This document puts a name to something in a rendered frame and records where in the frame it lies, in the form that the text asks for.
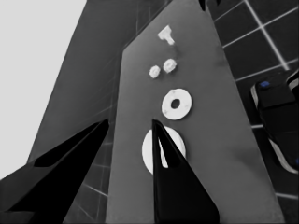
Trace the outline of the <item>white toothed gear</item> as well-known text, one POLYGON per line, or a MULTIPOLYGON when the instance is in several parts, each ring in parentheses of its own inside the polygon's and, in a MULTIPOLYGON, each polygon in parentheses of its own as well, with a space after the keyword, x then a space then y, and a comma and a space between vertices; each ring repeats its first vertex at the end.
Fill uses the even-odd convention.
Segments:
POLYGON ((160 75, 161 72, 161 68, 158 65, 154 65, 151 67, 151 69, 149 70, 149 75, 152 78, 156 78, 157 76, 160 75))
POLYGON ((171 73, 177 67, 177 63, 174 59, 168 59, 164 62, 163 69, 166 73, 171 73))

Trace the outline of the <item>small white T-shaped piece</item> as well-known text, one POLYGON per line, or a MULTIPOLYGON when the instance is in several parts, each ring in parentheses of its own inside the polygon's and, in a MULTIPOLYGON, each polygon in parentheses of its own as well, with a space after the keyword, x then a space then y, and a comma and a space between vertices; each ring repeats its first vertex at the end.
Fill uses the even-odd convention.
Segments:
POLYGON ((158 34, 158 37, 166 41, 170 46, 173 46, 175 44, 175 40, 172 37, 172 29, 170 28, 169 25, 166 25, 163 30, 160 31, 158 34))

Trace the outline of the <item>large thick white disc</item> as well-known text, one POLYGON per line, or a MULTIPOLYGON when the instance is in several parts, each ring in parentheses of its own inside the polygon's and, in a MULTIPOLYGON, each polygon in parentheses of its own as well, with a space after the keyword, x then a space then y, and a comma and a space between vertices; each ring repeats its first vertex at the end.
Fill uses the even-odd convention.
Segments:
MULTIPOLYGON (((172 140, 176 144, 177 148, 179 149, 180 153, 183 155, 183 157, 186 157, 186 147, 184 144, 184 141, 180 134, 170 128, 165 126, 166 131, 168 134, 171 136, 172 140)), ((162 166, 164 169, 168 169, 168 163, 166 161, 165 155, 164 155, 164 150, 162 147, 162 144, 159 144, 160 149, 161 149, 161 161, 162 161, 162 166)), ((149 130, 147 134, 144 137, 143 143, 142 143, 142 159, 143 162, 148 169, 148 171, 153 174, 153 158, 152 158, 152 130, 149 130)))

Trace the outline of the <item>white round carrier with pins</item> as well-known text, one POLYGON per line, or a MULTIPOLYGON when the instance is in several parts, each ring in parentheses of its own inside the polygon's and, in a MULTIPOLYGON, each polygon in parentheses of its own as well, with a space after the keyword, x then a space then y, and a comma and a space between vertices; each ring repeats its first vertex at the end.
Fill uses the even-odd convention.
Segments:
POLYGON ((163 98, 162 113, 171 120, 182 119, 192 108, 192 97, 183 89, 170 90, 163 98))

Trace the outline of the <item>dark robot body block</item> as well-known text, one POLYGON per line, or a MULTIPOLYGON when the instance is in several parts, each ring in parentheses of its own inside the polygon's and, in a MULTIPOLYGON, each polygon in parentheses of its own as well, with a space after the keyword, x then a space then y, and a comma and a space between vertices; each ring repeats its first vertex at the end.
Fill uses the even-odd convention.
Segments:
POLYGON ((299 170, 299 69, 257 81, 250 95, 280 165, 299 170))

